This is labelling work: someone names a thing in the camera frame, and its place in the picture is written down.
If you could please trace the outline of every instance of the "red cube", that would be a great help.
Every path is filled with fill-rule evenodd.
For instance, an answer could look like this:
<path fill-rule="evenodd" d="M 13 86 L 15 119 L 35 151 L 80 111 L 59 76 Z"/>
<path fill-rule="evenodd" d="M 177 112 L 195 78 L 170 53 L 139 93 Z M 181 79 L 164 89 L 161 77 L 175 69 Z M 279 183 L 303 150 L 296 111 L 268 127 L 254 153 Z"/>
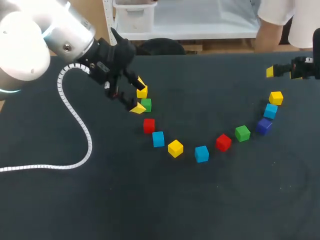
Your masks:
<path fill-rule="evenodd" d="M 156 130 L 156 121 L 154 119 L 146 118 L 143 121 L 143 131 L 145 134 L 152 134 Z"/>
<path fill-rule="evenodd" d="M 232 140 L 226 135 L 222 134 L 216 139 L 215 147 L 221 152 L 226 152 L 231 147 Z"/>

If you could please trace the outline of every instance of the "yellow cube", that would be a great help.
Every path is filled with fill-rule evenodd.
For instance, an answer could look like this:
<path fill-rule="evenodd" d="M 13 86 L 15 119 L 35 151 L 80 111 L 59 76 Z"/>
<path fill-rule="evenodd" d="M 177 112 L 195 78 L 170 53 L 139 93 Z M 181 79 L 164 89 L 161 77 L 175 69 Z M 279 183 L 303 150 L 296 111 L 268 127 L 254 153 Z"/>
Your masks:
<path fill-rule="evenodd" d="M 178 140 L 174 140 L 168 145 L 168 152 L 176 158 L 184 152 L 184 146 Z"/>
<path fill-rule="evenodd" d="M 130 110 L 130 112 L 135 113 L 135 114 L 142 114 L 142 113 L 144 113 L 146 110 L 147 110 L 147 109 L 138 102 L 138 103 L 136 104 L 136 106 Z"/>
<path fill-rule="evenodd" d="M 144 83 L 144 81 L 142 81 L 142 79 L 138 76 L 138 81 L 140 82 L 140 83 L 142 83 L 144 86 L 147 86 L 147 85 L 145 85 L 145 83 Z"/>
<path fill-rule="evenodd" d="M 280 91 L 273 91 L 270 93 L 269 101 L 273 105 L 281 105 L 284 100 L 284 96 Z"/>
<path fill-rule="evenodd" d="M 274 66 L 271 66 L 266 69 L 266 77 L 273 78 L 274 77 Z"/>
<path fill-rule="evenodd" d="M 147 95 L 148 95 L 148 86 L 145 86 L 145 88 L 142 90 L 139 90 L 139 89 L 136 90 L 136 97 L 138 99 L 146 99 Z"/>

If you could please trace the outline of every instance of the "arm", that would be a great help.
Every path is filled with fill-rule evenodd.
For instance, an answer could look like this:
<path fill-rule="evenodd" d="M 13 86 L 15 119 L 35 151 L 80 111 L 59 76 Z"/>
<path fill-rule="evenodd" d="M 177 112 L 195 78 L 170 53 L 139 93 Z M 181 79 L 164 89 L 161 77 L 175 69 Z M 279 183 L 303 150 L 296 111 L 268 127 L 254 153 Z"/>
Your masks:
<path fill-rule="evenodd" d="M 105 95 L 119 100 L 129 111 L 139 104 L 118 88 L 118 80 L 127 76 L 137 49 L 114 29 L 117 45 L 111 46 L 103 38 L 95 39 L 95 28 L 66 0 L 4 2 L 0 6 L 0 52 L 5 53 L 0 56 L 0 100 L 46 72 L 50 49 L 68 64 L 87 66 L 89 76 L 105 88 Z M 135 88 L 145 87 L 139 76 L 130 76 L 135 76 L 128 79 Z"/>
<path fill-rule="evenodd" d="M 320 79 L 320 28 L 313 34 L 313 58 L 298 56 L 288 64 L 274 64 L 266 70 L 267 78 L 281 77 L 290 73 L 291 79 Z"/>

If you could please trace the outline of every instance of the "cube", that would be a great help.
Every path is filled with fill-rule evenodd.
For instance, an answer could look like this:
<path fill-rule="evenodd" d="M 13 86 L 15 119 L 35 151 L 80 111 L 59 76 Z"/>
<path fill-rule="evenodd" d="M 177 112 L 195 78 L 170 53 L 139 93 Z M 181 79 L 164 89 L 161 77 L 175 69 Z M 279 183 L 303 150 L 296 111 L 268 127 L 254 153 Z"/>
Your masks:
<path fill-rule="evenodd" d="M 280 91 L 273 91 L 270 93 L 269 101 L 271 104 L 279 106 L 282 104 L 283 100 L 284 100 L 284 96 Z"/>
<path fill-rule="evenodd" d="M 148 86 L 145 86 L 145 88 L 142 90 L 139 90 L 139 89 L 136 90 L 136 97 L 138 99 L 146 99 L 147 95 L 148 95 Z"/>
<path fill-rule="evenodd" d="M 195 148 L 194 156 L 197 163 L 207 162 L 209 160 L 209 151 L 206 146 L 198 146 Z"/>
<path fill-rule="evenodd" d="M 184 152 L 184 146 L 178 140 L 174 140 L 168 145 L 168 152 L 176 158 Z"/>
<path fill-rule="evenodd" d="M 144 86 L 147 86 L 147 85 L 144 83 L 144 81 L 142 81 L 142 79 L 141 79 L 140 76 L 138 76 L 138 81 L 139 81 L 140 83 L 142 83 Z"/>
<path fill-rule="evenodd" d="M 266 135 L 272 127 L 272 122 L 266 118 L 261 119 L 257 126 L 256 132 L 260 133 L 261 135 Z"/>
<path fill-rule="evenodd" d="M 225 134 L 216 139 L 215 147 L 221 152 L 226 152 L 231 147 L 232 140 Z"/>
<path fill-rule="evenodd" d="M 234 134 L 239 142 L 247 141 L 250 138 L 250 131 L 245 125 L 237 127 Z"/>
<path fill-rule="evenodd" d="M 275 119 L 278 106 L 268 103 L 266 105 L 263 116 L 268 119 Z"/>
<path fill-rule="evenodd" d="M 165 146 L 165 136 L 163 131 L 155 131 L 152 133 L 153 146 L 155 148 Z"/>
<path fill-rule="evenodd" d="M 266 69 L 266 77 L 273 78 L 274 77 L 274 66 L 268 67 Z"/>
<path fill-rule="evenodd" d="M 142 114 L 146 111 L 146 108 L 137 102 L 136 106 L 130 110 L 132 113 Z"/>
<path fill-rule="evenodd" d="M 143 131 L 145 134 L 152 134 L 156 130 L 156 121 L 151 118 L 146 118 L 143 121 Z"/>
<path fill-rule="evenodd" d="M 151 112 L 151 99 L 150 98 L 144 98 L 141 99 L 141 105 L 145 107 L 145 112 L 150 113 Z"/>

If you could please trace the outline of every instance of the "storage bin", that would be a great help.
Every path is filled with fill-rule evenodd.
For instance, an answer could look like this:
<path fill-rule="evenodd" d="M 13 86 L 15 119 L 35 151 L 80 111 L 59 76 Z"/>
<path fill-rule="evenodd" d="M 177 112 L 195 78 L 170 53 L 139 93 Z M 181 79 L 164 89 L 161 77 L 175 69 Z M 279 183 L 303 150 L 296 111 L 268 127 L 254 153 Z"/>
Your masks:
<path fill-rule="evenodd" d="M 155 21 L 155 7 L 158 3 L 128 5 L 125 2 L 128 1 L 113 0 L 119 31 L 122 33 L 151 32 Z"/>

